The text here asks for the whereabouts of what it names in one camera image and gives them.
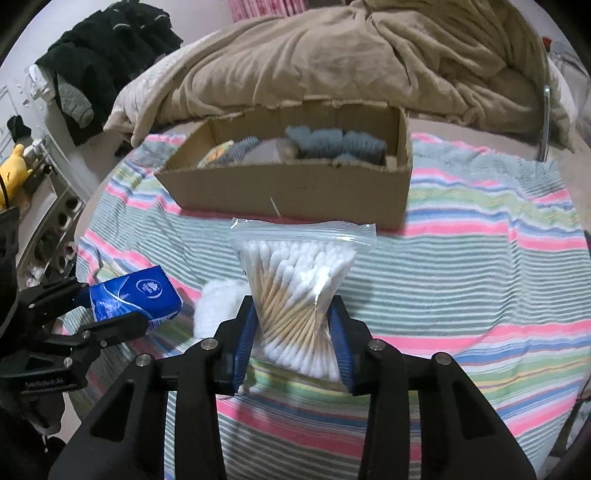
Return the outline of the white cotton pads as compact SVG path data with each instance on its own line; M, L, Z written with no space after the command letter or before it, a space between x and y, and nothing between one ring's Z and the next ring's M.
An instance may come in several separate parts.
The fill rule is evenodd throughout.
M235 319L243 298L249 294L249 283L243 280L212 280L205 284L194 307L193 337L197 341L213 337L222 322Z

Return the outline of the pink curtain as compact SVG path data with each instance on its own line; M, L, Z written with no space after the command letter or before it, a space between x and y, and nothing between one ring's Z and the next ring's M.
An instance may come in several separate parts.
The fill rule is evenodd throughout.
M308 9L304 0L228 0L226 3L233 22L263 16L290 17Z

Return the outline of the striped colourful towel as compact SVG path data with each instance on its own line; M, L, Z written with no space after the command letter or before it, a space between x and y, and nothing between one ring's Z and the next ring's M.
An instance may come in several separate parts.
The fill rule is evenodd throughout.
M128 362L193 344L213 280L242 279L229 219L180 209L156 171L182 142L148 136L115 169L77 244L76 274L103 281L153 265L183 299L149 335L106 349L71 394L86 416ZM540 469L590 375L590 254L554 162L417 134L406 224L356 258L346 309L400 351L450 353ZM217 403L232 479L353 479L369 401L260 361L249 392Z

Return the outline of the clear bag of items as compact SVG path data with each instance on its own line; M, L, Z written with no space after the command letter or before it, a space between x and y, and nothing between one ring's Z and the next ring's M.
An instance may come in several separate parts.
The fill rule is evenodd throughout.
M252 148L242 158L243 164L283 164L296 160L300 148L289 138L264 140Z

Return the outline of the cream embroidered pillow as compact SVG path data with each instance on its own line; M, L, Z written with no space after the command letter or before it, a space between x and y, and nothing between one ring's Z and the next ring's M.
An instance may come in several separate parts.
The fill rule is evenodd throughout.
M566 117L569 123L573 123L578 117L578 109L571 90L563 74L552 60L548 60L548 66L552 100L556 108L563 111L562 117Z

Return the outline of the capybara tissue pack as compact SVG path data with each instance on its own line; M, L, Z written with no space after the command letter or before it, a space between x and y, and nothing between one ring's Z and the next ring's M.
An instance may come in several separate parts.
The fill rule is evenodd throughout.
M214 148L212 148L211 150L209 150L207 152L207 154L204 155L199 160L199 162L197 163L197 167L198 168L205 168L209 164L215 162L216 160L218 160L219 158L221 158L221 156L223 156L226 151L228 151L229 149L231 149L231 147L233 146L233 144L235 144L235 141L229 140L229 141L226 141L224 143L221 143L221 144L215 146Z

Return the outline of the open cardboard box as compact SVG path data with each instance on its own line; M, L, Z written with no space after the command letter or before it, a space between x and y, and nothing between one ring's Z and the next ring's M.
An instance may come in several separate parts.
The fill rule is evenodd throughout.
M386 163L325 159L287 164L212 166L198 162L228 140L283 135L288 126L365 132L386 143ZM157 172L182 209L270 220L349 221L395 231L404 223L413 170L406 112L383 102L308 100L280 108L256 106L209 117Z

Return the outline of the black hanging clothes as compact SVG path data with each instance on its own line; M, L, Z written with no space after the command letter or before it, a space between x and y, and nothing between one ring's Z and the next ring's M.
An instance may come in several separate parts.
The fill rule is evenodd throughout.
M113 3L63 33L36 65L56 88L73 144L102 132L123 87L181 44L169 14L139 1Z

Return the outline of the beige fleece blanket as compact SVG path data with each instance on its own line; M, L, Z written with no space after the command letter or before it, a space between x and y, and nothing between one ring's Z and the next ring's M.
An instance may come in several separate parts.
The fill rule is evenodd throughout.
M548 60L507 1L356 1L240 21L178 49L121 90L105 129L136 145L156 126L331 99L537 137ZM551 97L552 131L571 146L576 121L562 114Z

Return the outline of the dark grey sock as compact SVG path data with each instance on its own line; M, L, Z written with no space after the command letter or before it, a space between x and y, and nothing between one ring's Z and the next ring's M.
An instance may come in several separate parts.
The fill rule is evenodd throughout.
M297 145L303 159L361 161L375 166L386 165L387 143L365 132L288 126L284 134Z

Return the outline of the yellow plush toy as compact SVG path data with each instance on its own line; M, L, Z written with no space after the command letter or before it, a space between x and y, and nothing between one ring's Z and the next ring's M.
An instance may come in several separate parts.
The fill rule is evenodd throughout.
M17 144L11 155L1 165L1 208L6 209L15 198L20 188L29 178L32 170L24 157L25 147Z

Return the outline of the grey dotted sock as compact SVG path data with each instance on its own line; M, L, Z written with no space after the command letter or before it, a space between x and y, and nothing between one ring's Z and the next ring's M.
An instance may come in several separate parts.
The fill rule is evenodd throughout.
M219 164L228 164L242 161L245 155L252 151L259 145L260 139L256 136L245 137L242 140L232 144L228 150L226 150L216 162Z

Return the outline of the blue tissue pack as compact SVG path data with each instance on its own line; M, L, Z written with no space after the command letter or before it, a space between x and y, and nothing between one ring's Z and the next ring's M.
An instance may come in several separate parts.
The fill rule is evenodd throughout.
M89 287L94 320L102 322L141 313L153 330L174 318L183 300L160 266L138 270Z

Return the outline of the cotton swab bag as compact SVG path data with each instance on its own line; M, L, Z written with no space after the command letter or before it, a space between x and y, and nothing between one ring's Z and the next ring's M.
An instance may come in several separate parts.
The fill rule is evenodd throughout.
M297 374L339 382L329 304L356 256L376 246L376 226L235 218L229 240L259 319L256 357Z

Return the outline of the white shelf unit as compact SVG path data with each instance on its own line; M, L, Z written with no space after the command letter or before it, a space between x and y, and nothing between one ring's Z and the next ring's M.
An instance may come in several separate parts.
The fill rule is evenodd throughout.
M85 203L58 169L62 159L46 138L25 148L32 173L17 198L16 271L21 290L75 274L74 233Z

